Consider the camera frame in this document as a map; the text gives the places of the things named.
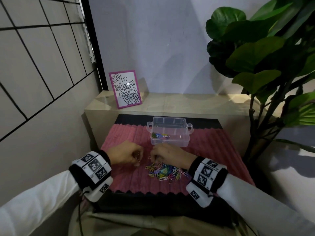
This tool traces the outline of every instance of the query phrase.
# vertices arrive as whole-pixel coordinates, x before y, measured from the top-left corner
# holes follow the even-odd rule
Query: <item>hand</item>
[[[187,170],[189,170],[191,164],[197,158],[194,154],[166,143],[155,145],[150,156],[152,162],[163,162],[164,164]]]
[[[132,163],[135,167],[138,167],[143,157],[143,147],[126,140],[115,147],[109,148],[106,153],[111,160],[111,165]]]

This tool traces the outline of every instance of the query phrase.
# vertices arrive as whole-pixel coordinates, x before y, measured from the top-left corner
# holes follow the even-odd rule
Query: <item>artificial plant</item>
[[[220,7],[206,23],[213,39],[207,45],[209,62],[251,95],[251,137],[243,156],[247,164],[272,141],[315,152],[313,147],[275,139],[284,127],[315,125],[315,92],[303,93],[303,84],[315,79],[314,10],[315,0],[271,0],[250,19],[241,10]],[[255,99],[260,103],[257,117]],[[282,102],[282,114],[274,118]]]

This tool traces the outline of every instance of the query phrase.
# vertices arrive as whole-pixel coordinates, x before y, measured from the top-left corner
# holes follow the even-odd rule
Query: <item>framed drawing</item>
[[[108,73],[111,79],[117,108],[126,108],[142,103],[134,70]]]

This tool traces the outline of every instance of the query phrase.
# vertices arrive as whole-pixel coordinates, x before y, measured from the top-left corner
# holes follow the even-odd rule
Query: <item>beige marble shelf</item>
[[[113,91],[102,91],[85,109],[97,145],[101,147],[118,114],[158,115],[218,119],[244,153],[249,139],[250,97],[243,94],[141,93],[142,104],[117,109]],[[255,115],[259,103],[254,102]]]

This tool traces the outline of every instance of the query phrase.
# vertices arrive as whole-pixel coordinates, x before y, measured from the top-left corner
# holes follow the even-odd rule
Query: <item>pink tablecloth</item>
[[[101,149],[106,151],[108,148],[116,146],[125,140],[143,146],[144,156],[139,167],[132,165],[112,166],[112,177],[114,178],[114,182],[110,186],[112,191],[127,192],[130,190],[133,193],[142,192],[144,194],[147,192],[154,194],[158,192],[164,194],[170,192],[178,194],[182,192],[185,195],[188,194],[185,188],[190,181],[188,177],[182,176],[180,180],[173,181],[171,184],[168,181],[159,181],[157,178],[148,177],[148,170],[145,169],[145,166],[151,164],[148,156],[152,150],[152,145],[150,133],[146,127],[114,124]],[[224,130],[213,128],[195,129],[190,136],[188,147],[183,149],[226,165],[229,173],[254,185],[239,153],[235,150],[228,134]]]

